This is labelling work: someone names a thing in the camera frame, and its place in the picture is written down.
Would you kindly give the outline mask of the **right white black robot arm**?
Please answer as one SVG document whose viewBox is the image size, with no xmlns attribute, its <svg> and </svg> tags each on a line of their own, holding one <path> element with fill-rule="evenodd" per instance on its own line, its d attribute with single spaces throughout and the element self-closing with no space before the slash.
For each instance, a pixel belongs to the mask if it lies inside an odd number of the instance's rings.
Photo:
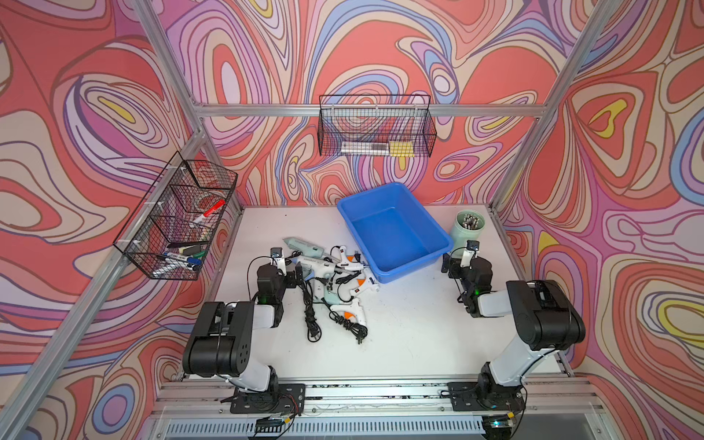
<svg viewBox="0 0 704 440">
<path fill-rule="evenodd" d="M 552 280 L 509 280 L 504 289 L 493 290 L 491 262 L 476 256 L 445 254 L 441 271 L 456 281 L 458 302 L 470 316 L 513 319 L 516 336 L 482 367 L 472 390 L 480 399 L 518 392 L 525 376 L 544 358 L 586 337 L 583 319 Z"/>
</svg>

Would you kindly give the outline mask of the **large mint glue gun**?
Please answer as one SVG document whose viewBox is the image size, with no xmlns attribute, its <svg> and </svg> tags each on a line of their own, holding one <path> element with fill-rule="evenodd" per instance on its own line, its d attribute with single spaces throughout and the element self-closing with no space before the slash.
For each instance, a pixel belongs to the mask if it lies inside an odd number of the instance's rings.
<svg viewBox="0 0 704 440">
<path fill-rule="evenodd" d="M 325 250 L 319 245 L 315 245 L 309 241 L 296 238 L 295 236 L 290 236 L 289 238 L 284 238 L 283 242 L 287 247 L 293 251 L 300 252 L 303 256 L 320 259 L 325 254 Z"/>
</svg>

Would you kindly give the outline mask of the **white orange glue gun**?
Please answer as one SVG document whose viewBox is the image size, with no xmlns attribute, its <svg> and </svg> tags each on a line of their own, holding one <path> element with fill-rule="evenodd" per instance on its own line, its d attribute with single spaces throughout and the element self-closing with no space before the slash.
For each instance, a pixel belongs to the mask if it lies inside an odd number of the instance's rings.
<svg viewBox="0 0 704 440">
<path fill-rule="evenodd" d="M 346 296 L 357 297 L 367 291 L 377 293 L 381 289 L 379 282 L 373 276 L 357 278 L 341 285 L 339 291 Z"/>
</svg>

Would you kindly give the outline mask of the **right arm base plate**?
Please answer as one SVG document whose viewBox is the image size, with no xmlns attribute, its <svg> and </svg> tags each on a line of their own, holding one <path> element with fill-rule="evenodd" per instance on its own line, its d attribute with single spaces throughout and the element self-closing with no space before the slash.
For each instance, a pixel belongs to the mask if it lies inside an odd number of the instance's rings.
<svg viewBox="0 0 704 440">
<path fill-rule="evenodd" d="M 522 387 L 486 385 L 475 381 L 449 382 L 447 394 L 454 412 L 514 412 L 525 409 Z"/>
</svg>

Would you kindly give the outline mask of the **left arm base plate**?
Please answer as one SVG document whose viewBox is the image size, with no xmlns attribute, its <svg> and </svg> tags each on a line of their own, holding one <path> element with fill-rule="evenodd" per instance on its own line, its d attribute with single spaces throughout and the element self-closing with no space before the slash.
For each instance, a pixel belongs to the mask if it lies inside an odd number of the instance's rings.
<svg viewBox="0 0 704 440">
<path fill-rule="evenodd" d="M 279 385 L 267 392 L 238 390 L 229 400 L 231 414 L 300 414 L 304 410 L 304 383 Z"/>
</svg>

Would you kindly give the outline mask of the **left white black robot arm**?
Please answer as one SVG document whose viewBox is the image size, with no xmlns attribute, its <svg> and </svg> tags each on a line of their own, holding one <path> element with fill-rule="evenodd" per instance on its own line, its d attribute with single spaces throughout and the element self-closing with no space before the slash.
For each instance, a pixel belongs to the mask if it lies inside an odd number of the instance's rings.
<svg viewBox="0 0 704 440">
<path fill-rule="evenodd" d="M 205 302 L 183 352 L 183 372 L 218 377 L 250 393 L 279 390 L 275 368 L 253 357 L 253 333 L 280 325 L 283 298 L 291 286 L 285 258 L 273 258 L 257 270 L 258 291 L 247 301 Z"/>
</svg>

